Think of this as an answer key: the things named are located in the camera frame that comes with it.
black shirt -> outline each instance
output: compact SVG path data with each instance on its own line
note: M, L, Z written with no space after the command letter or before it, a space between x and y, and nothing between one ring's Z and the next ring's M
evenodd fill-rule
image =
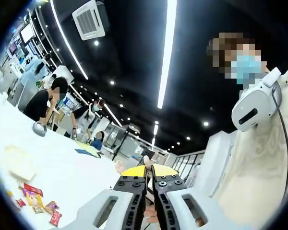
M40 118L46 117L48 109L47 102L49 94L47 90L41 90L30 100L24 109L24 114L34 121L39 121Z
M87 110L89 109L89 106L82 106L79 109L76 109L75 111L73 111L73 115L75 117L75 119L80 118ZM88 126L88 128L91 128L93 125L94 120L92 121L92 123Z

bolt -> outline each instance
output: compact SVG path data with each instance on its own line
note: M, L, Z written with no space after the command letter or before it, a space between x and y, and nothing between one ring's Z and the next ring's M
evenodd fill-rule
M159 182L159 186L165 187L165 186L167 186L167 183L165 181L161 181L161 182Z
M125 182L124 181L118 181L117 185L118 186L123 186L123 185L125 185Z
M140 183L133 183L133 187L140 187L141 185L140 185Z
M176 181L175 181L175 184L178 184L178 185L179 185L179 184L182 184L182 181L176 180Z

red snack bag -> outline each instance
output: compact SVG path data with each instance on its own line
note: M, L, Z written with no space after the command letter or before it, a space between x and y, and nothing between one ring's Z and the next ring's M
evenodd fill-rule
M62 214L60 214L58 211L54 210L52 217L50 219L50 223L57 227L61 216L62 216Z
M42 197L44 197L42 190L40 190L40 189L38 189L38 188L34 188L34 187L32 187L32 186L30 186L30 185L28 185L28 184L24 184L24 189L26 189L26 190L28 190L28 191L30 191L30 192L34 192L34 193L39 194L39 195L41 195Z
M18 203L19 207L25 206L25 202L22 199L16 200L16 202Z

ceiling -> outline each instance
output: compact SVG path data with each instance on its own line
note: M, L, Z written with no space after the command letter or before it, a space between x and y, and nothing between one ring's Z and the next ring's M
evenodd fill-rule
M212 68L206 56L209 39L219 32L243 32L261 44L269 69L278 66L284 72L288 68L288 13L287 17L273 13L272 3L258 6L256 13L254 7L233 6L231 0L179 0L168 85L163 108L158 109L167 1L104 1L99 12L106 36L82 41L72 12L86 2L54 0L54 5L89 80L83 77L66 47L50 3L37 7L41 21L40 25L35 20L37 30L42 33L42 26L55 49L60 50L59 57L73 70L74 87L85 100L102 97L123 125L137 125L140 138L149 142L155 121L159 121L156 145L178 155L205 149L216 132L235 130L230 115L241 86ZM59 65L60 61L52 56ZM114 121L106 109L100 114Z

black cable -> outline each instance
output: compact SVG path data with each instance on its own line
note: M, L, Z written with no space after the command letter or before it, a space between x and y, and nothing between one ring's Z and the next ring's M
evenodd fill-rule
M274 97L274 92L275 92L275 87L272 89L272 98L273 98L273 101L276 105L276 109L278 111L278 114L279 114L279 118L280 118L280 121L282 123L282 126L283 126L283 130L284 130L284 135L285 135L285 141L286 141L286 146L287 146L287 176L286 176L286 185L285 185L285 190L284 190L284 195L283 195L283 199L287 193L287 189L288 189L288 135L287 135L287 131L286 131L286 126L285 126L285 122L284 122L284 119L283 119L283 116L280 112L280 109L279 109L279 106L276 102L276 99Z
M149 225L150 225L150 224L148 224L148 225L146 226L146 228L144 228L144 230L146 230L146 229L149 227Z

